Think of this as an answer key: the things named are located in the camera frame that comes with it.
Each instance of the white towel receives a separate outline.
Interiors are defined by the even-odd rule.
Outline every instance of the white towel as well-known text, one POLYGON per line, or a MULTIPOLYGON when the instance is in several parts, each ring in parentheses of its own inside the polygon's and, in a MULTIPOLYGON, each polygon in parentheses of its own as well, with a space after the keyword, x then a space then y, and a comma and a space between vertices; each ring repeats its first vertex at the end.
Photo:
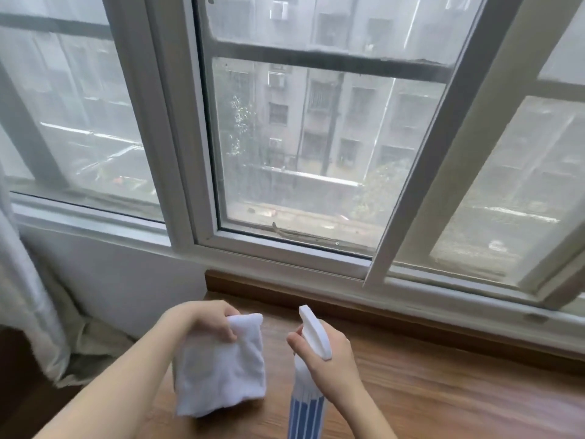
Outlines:
POLYGON ((261 314, 230 316, 234 343, 209 334, 187 336, 174 362, 178 416, 201 417, 266 395, 261 314))

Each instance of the curtain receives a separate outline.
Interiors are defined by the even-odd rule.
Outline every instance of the curtain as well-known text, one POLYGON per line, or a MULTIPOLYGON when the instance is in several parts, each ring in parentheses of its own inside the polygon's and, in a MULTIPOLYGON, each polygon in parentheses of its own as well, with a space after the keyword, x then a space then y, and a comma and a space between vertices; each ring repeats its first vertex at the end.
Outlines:
POLYGON ((132 345, 124 333, 80 313, 47 261, 21 241, 1 166, 0 325, 25 333, 57 386, 87 384, 132 345))

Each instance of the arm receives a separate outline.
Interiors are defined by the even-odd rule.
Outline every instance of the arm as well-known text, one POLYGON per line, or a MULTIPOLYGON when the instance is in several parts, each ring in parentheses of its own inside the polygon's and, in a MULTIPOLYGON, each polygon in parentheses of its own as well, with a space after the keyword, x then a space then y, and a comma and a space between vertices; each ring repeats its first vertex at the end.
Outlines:
POLYGON ((223 301, 186 302, 157 324, 85 387, 36 439, 130 439, 150 409, 175 350, 193 328, 234 341, 226 316, 239 314, 223 301))
POLYGON ((321 322, 333 351, 324 361, 301 337, 301 329, 287 337, 292 350, 307 364, 311 376, 324 396, 341 413, 356 439, 396 439, 396 435, 362 384, 353 358, 352 346, 343 333, 321 322))

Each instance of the white wall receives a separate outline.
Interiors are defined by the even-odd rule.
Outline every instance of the white wall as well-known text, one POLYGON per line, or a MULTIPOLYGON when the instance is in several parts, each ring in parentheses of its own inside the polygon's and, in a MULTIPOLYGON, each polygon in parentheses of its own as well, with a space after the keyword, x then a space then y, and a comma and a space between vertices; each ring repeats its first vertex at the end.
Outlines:
POLYGON ((46 229, 20 230, 87 314, 132 336, 144 334, 168 308, 205 295, 205 268, 197 263, 46 229))

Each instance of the spray bottle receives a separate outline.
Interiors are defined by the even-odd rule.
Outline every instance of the spray bottle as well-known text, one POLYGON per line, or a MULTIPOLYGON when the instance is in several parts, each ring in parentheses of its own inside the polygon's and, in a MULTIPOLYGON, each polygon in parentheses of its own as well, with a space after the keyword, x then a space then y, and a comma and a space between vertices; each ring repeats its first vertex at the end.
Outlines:
MULTIPOLYGON (((298 309, 303 320, 302 336, 324 361, 331 360, 329 338, 309 306, 298 309)), ((319 439, 323 429, 326 400, 311 378, 305 362, 294 356, 295 380, 289 413, 289 439, 319 439)))

